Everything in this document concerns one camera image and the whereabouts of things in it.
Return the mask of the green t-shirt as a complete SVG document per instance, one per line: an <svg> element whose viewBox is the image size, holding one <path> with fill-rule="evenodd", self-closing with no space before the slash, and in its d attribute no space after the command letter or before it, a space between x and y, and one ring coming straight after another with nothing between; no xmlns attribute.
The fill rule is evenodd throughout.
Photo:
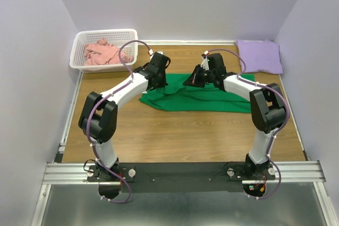
<svg viewBox="0 0 339 226"><path fill-rule="evenodd" d="M236 94L223 92L212 84L204 88L184 86L189 74L167 74L168 85L142 94L140 102L169 112L203 111L251 113L250 102Z"/></svg>

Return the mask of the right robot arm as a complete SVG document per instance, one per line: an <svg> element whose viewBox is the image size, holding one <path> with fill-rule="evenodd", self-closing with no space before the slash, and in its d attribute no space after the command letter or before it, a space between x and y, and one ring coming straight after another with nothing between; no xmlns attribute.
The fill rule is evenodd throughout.
<svg viewBox="0 0 339 226"><path fill-rule="evenodd" d="M240 74L227 72L219 53L205 52L201 64L196 65L184 86L203 88L213 84L215 88L233 93L251 105L252 122L256 128L253 146L244 162L229 167L235 173L255 179L273 165L271 150L277 134L287 124L290 111L278 84L264 85L243 78Z"/></svg>

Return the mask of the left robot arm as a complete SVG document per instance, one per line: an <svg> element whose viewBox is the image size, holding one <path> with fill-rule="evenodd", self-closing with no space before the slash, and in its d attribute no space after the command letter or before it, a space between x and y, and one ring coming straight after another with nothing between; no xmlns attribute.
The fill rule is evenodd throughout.
<svg viewBox="0 0 339 226"><path fill-rule="evenodd" d="M119 176L118 157L112 145L118 110L143 92L165 87L166 69L170 63L169 57L155 52L150 62L133 70L132 74L116 87L100 94L88 94L78 126L87 136L100 170L122 178Z"/></svg>

